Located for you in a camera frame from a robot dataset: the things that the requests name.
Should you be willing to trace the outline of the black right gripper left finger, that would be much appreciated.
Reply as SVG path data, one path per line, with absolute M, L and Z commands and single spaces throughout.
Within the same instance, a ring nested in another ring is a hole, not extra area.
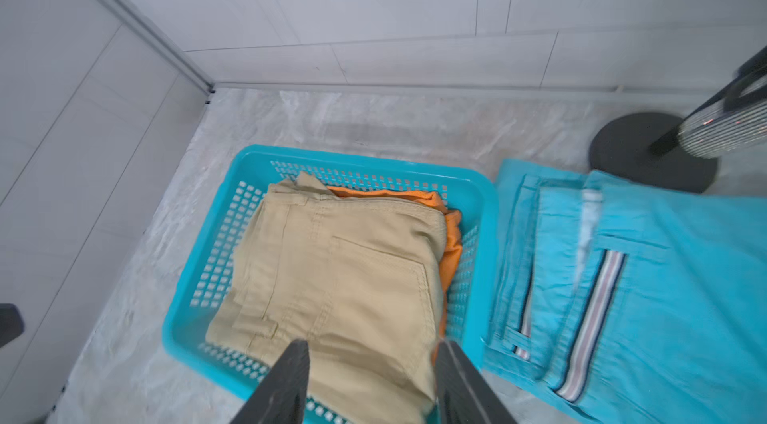
M 310 367 L 308 342 L 292 341 L 230 423 L 303 423 Z

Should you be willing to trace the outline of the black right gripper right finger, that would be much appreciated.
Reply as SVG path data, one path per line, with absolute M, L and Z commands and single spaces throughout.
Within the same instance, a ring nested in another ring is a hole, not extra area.
M 457 342 L 443 340 L 435 360 L 437 409 L 442 424 L 517 422 Z

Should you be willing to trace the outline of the khaki pants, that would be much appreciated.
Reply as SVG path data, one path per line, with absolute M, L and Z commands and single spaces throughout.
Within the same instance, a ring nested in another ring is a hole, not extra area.
M 423 423 L 445 218 L 397 198 L 340 198 L 301 173 L 269 187 L 234 252 L 209 343 L 273 365 L 309 344 L 308 392 L 354 423 Z

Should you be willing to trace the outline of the orange pants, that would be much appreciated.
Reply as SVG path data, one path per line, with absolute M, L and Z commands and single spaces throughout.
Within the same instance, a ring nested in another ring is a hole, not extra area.
M 357 190 L 339 186 L 330 186 L 329 190 L 340 198 L 397 198 L 412 201 L 439 210 L 443 214 L 445 218 L 445 249 L 439 262 L 439 278 L 441 278 L 441 290 L 443 290 L 443 314 L 441 314 L 441 323 L 439 324 L 439 337 L 445 338 L 447 333 L 447 292 L 453 283 L 455 274 L 457 274 L 461 254 L 463 254 L 463 240 L 459 229 L 463 219 L 461 212 L 457 209 L 448 208 L 436 191 Z

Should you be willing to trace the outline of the teal pants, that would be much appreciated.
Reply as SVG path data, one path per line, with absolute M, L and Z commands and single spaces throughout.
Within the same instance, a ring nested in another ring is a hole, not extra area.
M 485 366 L 584 423 L 766 419 L 766 202 L 508 159 Z

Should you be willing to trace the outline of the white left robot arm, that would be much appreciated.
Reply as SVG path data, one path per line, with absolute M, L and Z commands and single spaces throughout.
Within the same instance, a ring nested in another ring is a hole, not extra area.
M 0 304 L 0 347 L 20 337 L 25 324 L 18 307 L 12 303 Z

